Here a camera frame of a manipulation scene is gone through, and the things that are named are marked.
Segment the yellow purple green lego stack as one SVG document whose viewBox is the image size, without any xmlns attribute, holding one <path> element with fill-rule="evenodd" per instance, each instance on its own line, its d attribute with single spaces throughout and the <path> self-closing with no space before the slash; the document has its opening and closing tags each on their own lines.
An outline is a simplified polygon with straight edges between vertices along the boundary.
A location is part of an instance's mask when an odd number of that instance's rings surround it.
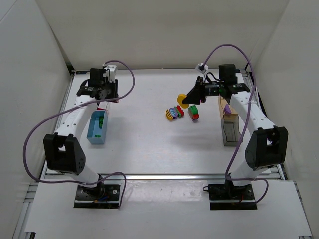
<svg viewBox="0 0 319 239">
<path fill-rule="evenodd" d="M 184 110 L 180 105 L 171 107 L 165 111 L 165 116 L 169 121 L 184 117 Z"/>
</svg>

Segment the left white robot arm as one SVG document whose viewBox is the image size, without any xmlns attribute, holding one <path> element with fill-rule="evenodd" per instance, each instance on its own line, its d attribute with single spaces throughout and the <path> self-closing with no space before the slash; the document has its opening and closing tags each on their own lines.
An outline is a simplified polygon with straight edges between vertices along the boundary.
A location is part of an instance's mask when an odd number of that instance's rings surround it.
<svg viewBox="0 0 319 239">
<path fill-rule="evenodd" d="M 118 80 L 115 79 L 117 66 L 108 65 L 103 69 L 90 69 L 90 77 L 76 93 L 74 106 L 54 134 L 44 137 L 44 151 L 50 170 L 68 175 L 85 187 L 94 188 L 100 176 L 86 165 L 86 156 L 80 145 L 85 125 L 98 103 L 82 106 L 94 100 L 114 99 L 118 96 Z"/>
</svg>

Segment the purple lego piece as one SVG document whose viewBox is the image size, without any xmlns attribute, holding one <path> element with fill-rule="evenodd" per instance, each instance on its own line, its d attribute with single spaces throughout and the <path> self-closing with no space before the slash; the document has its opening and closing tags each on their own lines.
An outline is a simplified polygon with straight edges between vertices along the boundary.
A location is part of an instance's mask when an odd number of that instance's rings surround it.
<svg viewBox="0 0 319 239">
<path fill-rule="evenodd" d="M 224 111 L 224 114 L 225 114 L 225 115 L 231 115 L 231 114 L 232 114 L 231 107 L 230 107 L 228 104 L 225 105 L 223 111 Z"/>
</svg>

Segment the red green lego stack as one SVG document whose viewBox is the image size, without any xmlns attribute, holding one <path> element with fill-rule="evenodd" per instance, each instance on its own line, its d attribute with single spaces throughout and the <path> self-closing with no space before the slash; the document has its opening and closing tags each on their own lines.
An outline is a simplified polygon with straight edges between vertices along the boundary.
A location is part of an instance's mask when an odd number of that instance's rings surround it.
<svg viewBox="0 0 319 239">
<path fill-rule="evenodd" d="M 104 121 L 104 117 L 103 116 L 99 116 L 99 120 L 98 120 L 98 128 L 102 129 L 103 127 L 103 121 Z M 100 138 L 101 136 L 99 134 L 95 134 L 96 138 Z"/>
<path fill-rule="evenodd" d="M 199 119 L 199 111 L 196 105 L 191 105 L 188 107 L 188 113 L 193 122 L 197 122 Z"/>
</svg>

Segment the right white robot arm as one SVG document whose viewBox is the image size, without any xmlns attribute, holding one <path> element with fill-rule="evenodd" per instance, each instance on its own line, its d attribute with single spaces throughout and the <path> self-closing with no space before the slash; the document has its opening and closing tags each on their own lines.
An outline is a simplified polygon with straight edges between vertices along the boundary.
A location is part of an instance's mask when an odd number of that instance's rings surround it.
<svg viewBox="0 0 319 239">
<path fill-rule="evenodd" d="M 219 65 L 215 81 L 199 76 L 187 94 L 180 94 L 178 102 L 183 108 L 199 105 L 209 96 L 221 96 L 236 110 L 245 122 L 244 129 L 251 136 L 245 149 L 245 161 L 234 171 L 226 171 L 226 180 L 235 187 L 250 184 L 268 168 L 282 164 L 286 158 L 288 131 L 270 121 L 252 100 L 250 89 L 239 83 L 234 64 Z"/>
</svg>

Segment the yellow round lego brick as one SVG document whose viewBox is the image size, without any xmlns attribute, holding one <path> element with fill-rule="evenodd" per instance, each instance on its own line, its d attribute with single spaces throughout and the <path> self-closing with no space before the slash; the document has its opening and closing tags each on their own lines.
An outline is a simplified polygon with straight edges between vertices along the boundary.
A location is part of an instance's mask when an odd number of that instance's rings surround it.
<svg viewBox="0 0 319 239">
<path fill-rule="evenodd" d="M 187 97 L 186 94 L 184 93 L 181 93 L 178 95 L 177 97 L 177 102 L 178 104 L 183 108 L 183 109 L 187 109 L 189 107 L 189 104 L 187 103 L 183 103 L 183 100 Z"/>
</svg>

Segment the red green top lego stack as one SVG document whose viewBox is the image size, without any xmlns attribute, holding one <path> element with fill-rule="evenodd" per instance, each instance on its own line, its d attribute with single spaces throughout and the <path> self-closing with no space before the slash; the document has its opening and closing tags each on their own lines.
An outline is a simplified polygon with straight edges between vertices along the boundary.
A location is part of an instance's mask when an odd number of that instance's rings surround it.
<svg viewBox="0 0 319 239">
<path fill-rule="evenodd" d="M 199 119 L 199 111 L 196 105 L 191 105 L 188 107 L 188 113 L 193 122 L 197 122 Z"/>
</svg>

